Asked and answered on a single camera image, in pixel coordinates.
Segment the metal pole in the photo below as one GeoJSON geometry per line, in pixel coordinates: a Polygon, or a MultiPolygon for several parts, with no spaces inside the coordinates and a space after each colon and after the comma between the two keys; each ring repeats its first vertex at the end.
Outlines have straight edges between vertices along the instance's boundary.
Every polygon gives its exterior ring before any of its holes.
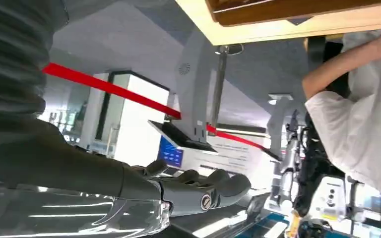
{"type": "Polygon", "coordinates": [[[221,95],[223,94],[224,78],[226,74],[227,55],[229,46],[220,46],[220,61],[218,63],[217,79],[215,81],[214,98],[211,108],[211,125],[217,127],[218,114],[220,112],[221,95]]]}
{"type": "Polygon", "coordinates": [[[113,126],[110,127],[109,138],[107,139],[106,156],[109,155],[110,144],[112,143],[113,126]]]}

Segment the transparent plastic cover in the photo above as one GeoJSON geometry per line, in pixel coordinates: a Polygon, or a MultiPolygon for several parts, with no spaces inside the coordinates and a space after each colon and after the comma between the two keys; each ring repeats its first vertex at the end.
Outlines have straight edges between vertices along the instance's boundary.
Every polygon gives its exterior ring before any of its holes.
{"type": "Polygon", "coordinates": [[[123,200],[46,187],[0,183],[0,238],[135,238],[169,225],[159,200],[123,200]]]}

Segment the person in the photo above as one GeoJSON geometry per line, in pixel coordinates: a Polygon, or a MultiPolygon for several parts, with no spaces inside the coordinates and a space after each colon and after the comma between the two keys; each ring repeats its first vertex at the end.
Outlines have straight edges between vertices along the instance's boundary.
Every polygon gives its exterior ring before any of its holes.
{"type": "Polygon", "coordinates": [[[381,192],[381,30],[345,34],[343,53],[302,82],[329,160],[381,192]],[[326,87],[349,72],[346,99],[326,87]]]}

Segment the white t-shirt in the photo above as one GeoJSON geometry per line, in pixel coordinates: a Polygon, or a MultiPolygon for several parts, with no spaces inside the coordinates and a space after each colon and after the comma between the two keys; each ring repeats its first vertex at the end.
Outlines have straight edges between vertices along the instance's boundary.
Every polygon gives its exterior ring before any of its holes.
{"type": "MultiPolygon", "coordinates": [[[[349,33],[347,50],[375,39],[379,31],[349,33]]],[[[352,178],[381,191],[381,60],[349,73],[351,95],[324,91],[306,108],[330,161],[352,178]]]]}

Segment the person's arm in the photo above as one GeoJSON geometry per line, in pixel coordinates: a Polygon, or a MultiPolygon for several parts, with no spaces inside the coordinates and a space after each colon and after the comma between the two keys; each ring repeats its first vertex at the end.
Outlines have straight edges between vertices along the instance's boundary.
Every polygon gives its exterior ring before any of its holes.
{"type": "Polygon", "coordinates": [[[381,36],[332,58],[309,73],[302,83],[306,98],[310,99],[323,91],[343,74],[379,59],[381,59],[381,36]]]}

